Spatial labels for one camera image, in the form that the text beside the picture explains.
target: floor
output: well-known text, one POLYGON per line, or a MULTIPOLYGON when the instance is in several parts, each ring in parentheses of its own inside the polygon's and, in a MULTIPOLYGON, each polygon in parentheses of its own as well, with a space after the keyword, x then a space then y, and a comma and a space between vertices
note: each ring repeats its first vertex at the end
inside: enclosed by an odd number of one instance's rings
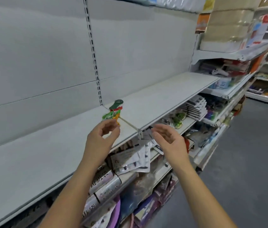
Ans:
MULTIPOLYGON (((268 104, 246 99, 200 177, 238 227, 268 227, 268 104)), ((197 227, 176 188, 147 228, 197 227)))

